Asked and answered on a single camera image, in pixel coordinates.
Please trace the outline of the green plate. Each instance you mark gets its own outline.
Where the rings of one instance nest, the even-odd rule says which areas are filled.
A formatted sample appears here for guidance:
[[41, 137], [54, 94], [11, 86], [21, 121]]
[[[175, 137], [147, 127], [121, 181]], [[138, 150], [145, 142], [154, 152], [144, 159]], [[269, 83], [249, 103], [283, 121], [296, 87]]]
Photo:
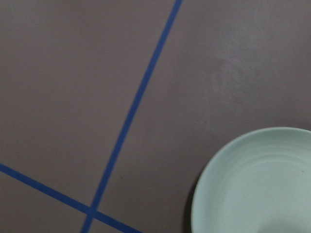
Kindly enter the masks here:
[[244, 134], [221, 148], [198, 179], [191, 230], [310, 232], [310, 131], [266, 128]]

